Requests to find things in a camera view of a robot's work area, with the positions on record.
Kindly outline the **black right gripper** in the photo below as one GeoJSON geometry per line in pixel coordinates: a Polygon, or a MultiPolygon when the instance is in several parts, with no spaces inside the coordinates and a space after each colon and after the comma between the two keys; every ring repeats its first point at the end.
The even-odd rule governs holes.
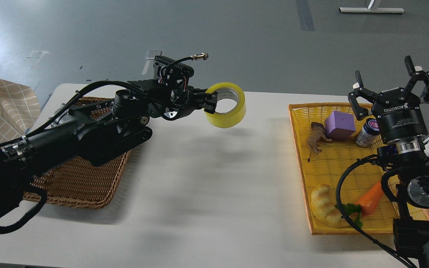
{"type": "Polygon", "coordinates": [[[363,98],[373,104],[372,113],[375,116],[383,144],[393,144],[397,140],[426,136],[428,130],[419,108],[420,98],[412,94],[418,81],[425,83],[421,95],[423,102],[429,103],[429,71],[420,66],[414,66],[410,56],[405,56],[404,63],[410,80],[404,88],[384,90],[379,94],[364,87],[360,71],[355,71],[356,83],[347,98],[356,120],[368,116],[368,109],[359,105],[357,98],[363,98]]]}

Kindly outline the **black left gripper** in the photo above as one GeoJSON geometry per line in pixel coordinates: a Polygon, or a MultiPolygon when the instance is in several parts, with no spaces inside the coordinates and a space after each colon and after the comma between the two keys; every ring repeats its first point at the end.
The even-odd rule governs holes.
{"type": "Polygon", "coordinates": [[[162,89],[160,93],[159,115],[165,120],[174,121],[189,116],[195,110],[216,112],[218,91],[201,90],[189,87],[186,91],[162,89]]]}

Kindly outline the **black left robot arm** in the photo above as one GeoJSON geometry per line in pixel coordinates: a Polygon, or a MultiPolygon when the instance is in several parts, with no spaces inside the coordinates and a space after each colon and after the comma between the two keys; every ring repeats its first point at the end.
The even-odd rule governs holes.
{"type": "Polygon", "coordinates": [[[185,64],[208,58],[156,55],[152,79],[91,83],[37,129],[0,143],[0,234],[23,227],[46,203],[35,178],[77,156],[92,166],[108,163],[152,137],[151,118],[174,121],[200,109],[213,114],[217,93],[190,86],[194,70],[185,64]]]}

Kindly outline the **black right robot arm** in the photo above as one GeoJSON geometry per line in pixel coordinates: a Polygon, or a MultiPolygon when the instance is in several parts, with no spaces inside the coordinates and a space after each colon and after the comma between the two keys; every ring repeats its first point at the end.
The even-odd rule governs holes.
{"type": "Polygon", "coordinates": [[[404,59],[410,80],[405,87],[374,93],[356,71],[356,84],[348,99],[356,119],[373,115],[379,124],[384,144],[377,154],[358,159],[344,173],[336,186],[336,203],[342,217],[354,230],[364,235],[408,268],[429,268],[429,166],[424,153],[428,134],[421,103],[429,104],[429,71],[414,66],[410,56],[404,59]],[[384,170],[380,185],[391,202],[398,204],[399,218],[393,219],[395,249],[371,237],[347,215],[341,204],[341,186],[351,171],[365,163],[384,170]]]}

